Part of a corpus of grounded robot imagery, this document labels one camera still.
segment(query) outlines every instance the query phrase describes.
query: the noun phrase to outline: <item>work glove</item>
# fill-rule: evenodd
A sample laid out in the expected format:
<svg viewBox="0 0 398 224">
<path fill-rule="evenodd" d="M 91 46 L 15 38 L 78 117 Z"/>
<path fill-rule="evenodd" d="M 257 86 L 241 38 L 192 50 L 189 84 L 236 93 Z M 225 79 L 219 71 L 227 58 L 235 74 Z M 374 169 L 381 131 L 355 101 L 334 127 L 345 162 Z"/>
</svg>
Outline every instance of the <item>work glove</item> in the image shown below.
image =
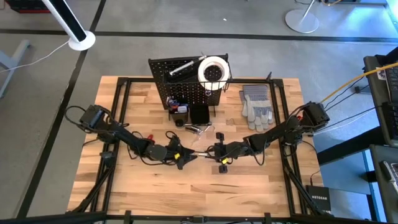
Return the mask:
<svg viewBox="0 0 398 224">
<path fill-rule="evenodd" d="M 273 122 L 267 91 L 266 85 L 244 85 L 243 91 L 239 92 L 243 103 L 242 115 L 248 118 L 248 127 L 251 130 L 262 132 Z"/>
</svg>

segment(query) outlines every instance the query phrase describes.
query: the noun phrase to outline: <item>white cable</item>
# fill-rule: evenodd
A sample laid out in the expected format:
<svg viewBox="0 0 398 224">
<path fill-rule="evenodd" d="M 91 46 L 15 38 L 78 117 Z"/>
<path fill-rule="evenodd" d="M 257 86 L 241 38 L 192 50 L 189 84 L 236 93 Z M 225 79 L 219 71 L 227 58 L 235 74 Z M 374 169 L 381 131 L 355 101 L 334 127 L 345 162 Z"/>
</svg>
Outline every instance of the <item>white cable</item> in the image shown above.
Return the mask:
<svg viewBox="0 0 398 224">
<path fill-rule="evenodd" d="M 65 44 L 67 44 L 68 42 L 69 42 L 69 40 L 66 41 L 64 44 L 62 44 L 61 46 L 57 47 L 55 50 L 53 50 L 53 51 L 52 51 L 51 53 L 49 53 L 47 56 L 42 57 L 42 58 L 38 59 L 38 60 L 35 61 L 35 62 L 26 64 L 26 65 L 16 66 L 16 67 L 14 67 L 14 68 L 9 68 L 9 69 L 6 69 L 6 70 L 1 71 L 0 73 L 3 73 L 3 72 L 10 71 L 10 70 L 13 70 L 13 69 L 22 68 L 22 67 L 25 67 L 25 66 L 29 66 L 29 65 L 36 64 L 37 62 L 39 62 L 39 61 L 41 61 L 41 60 L 44 60 L 44 59 L 48 58 L 50 55 L 52 55 L 52 54 L 53 54 L 54 52 L 56 52 L 58 49 L 60 49 L 61 47 L 65 46 Z"/>
<path fill-rule="evenodd" d="M 317 134 L 322 134 L 322 133 L 325 133 L 325 132 L 328 132 L 328 131 L 332 131 L 332 130 L 334 130 L 334 129 L 342 128 L 342 127 L 344 127 L 344 126 L 346 126 L 346 125 L 349 125 L 349 124 L 351 124 L 351 123 L 357 121 L 359 118 L 362 118 L 363 116 L 367 115 L 368 113 L 370 113 L 370 112 L 372 112 L 372 111 L 373 111 L 373 110 L 370 110 L 370 111 L 366 112 L 365 114 L 362 114 L 361 116 L 359 116 L 359 117 L 357 117 L 356 119 L 350 121 L 349 123 L 343 124 L 343 125 L 341 125 L 341 126 L 338 126 L 338 127 L 335 127 L 335 128 L 329 129 L 329 130 L 321 131 L 321 132 L 319 132 L 319 133 L 314 133 L 313 135 L 315 136 L 315 135 L 317 135 Z"/>
</svg>

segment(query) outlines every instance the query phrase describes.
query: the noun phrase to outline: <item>pegboard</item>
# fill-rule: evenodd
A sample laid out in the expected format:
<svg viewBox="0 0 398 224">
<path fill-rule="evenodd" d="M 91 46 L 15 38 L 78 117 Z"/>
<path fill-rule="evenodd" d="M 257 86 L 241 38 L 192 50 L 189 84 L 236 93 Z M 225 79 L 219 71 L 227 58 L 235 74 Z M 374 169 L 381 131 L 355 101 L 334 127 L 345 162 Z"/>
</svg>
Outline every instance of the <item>pegboard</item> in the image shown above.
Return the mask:
<svg viewBox="0 0 398 224">
<path fill-rule="evenodd" d="M 228 63 L 228 54 L 215 56 L 221 57 Z M 222 88 L 214 91 L 206 90 L 201 85 L 201 83 L 206 82 L 199 82 L 198 80 L 200 62 L 174 73 L 172 77 L 169 75 L 170 71 L 199 57 L 201 56 L 148 60 L 165 110 L 167 109 L 166 99 L 168 96 L 180 102 L 189 103 L 190 105 L 207 104 L 209 106 L 218 106 L 220 103 L 221 91 L 226 91 L 228 89 L 229 81 L 232 80 L 231 74 L 226 84 Z M 219 80 L 221 76 L 221 70 L 216 66 L 210 66 L 205 70 L 205 78 L 209 80 L 209 83 Z"/>
</svg>

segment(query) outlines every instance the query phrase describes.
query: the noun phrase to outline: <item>concrete floor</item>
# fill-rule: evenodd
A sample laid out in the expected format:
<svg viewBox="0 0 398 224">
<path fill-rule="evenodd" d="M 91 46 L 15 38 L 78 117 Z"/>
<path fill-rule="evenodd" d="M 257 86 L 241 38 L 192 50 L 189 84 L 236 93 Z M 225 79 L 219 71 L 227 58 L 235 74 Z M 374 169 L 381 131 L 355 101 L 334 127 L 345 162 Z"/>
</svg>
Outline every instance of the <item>concrete floor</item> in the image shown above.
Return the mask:
<svg viewBox="0 0 398 224">
<path fill-rule="evenodd" d="M 287 11 L 303 8 L 294 1 L 228 2 L 108 1 L 97 30 L 301 35 L 286 27 L 283 20 Z M 68 3 L 83 26 L 89 28 L 99 1 L 69 0 Z M 310 35 L 397 37 L 381 6 L 316 4 L 312 12 L 319 17 L 321 26 Z M 11 18 L 12 22 L 5 22 L 5 18 Z M 11 28 L 61 29 L 49 14 L 0 11 L 0 29 Z M 22 39 L 32 42 L 24 57 L 24 63 L 29 63 L 51 52 L 68 37 L 0 34 L 0 49 L 12 54 Z M 184 57 L 200 52 L 229 53 L 234 77 L 264 77 L 270 71 L 274 77 L 298 77 L 304 100 L 319 101 L 362 73 L 364 56 L 386 54 L 394 47 L 394 44 L 365 42 L 97 37 L 96 44 L 88 51 L 69 105 L 93 103 L 103 75 L 151 75 L 148 58 Z M 6 97 L 0 100 L 0 197 L 7 201 L 0 205 L 0 218 L 11 218 L 17 212 L 78 55 L 64 47 L 43 62 L 19 69 Z M 371 107 L 370 95 L 355 95 L 330 110 L 329 115 L 333 121 L 339 121 Z M 344 128 L 316 136 L 315 146 L 322 151 L 377 125 L 376 115 L 369 113 Z M 30 216 L 65 211 L 84 138 L 76 127 L 66 121 L 62 123 Z M 368 194 L 369 185 L 359 178 L 364 171 L 362 155 L 353 155 L 323 166 L 322 176 L 327 187 Z"/>
</svg>

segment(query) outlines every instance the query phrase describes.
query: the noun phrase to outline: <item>white tape roll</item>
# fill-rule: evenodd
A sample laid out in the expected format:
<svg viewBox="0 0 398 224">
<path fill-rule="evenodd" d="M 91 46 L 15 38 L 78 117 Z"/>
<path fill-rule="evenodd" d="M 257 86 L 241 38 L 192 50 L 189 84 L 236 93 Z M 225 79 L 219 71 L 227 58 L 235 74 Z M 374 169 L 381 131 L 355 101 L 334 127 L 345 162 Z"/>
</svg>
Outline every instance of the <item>white tape roll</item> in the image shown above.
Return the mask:
<svg viewBox="0 0 398 224">
<path fill-rule="evenodd" d="M 205 78 L 205 70 L 210 66 L 217 66 L 221 69 L 221 78 L 218 81 L 210 82 Z M 229 78 L 229 66 L 226 61 L 220 57 L 208 57 L 204 59 L 198 69 L 198 79 L 200 84 L 207 90 L 218 90 L 225 86 L 226 80 Z"/>
</svg>

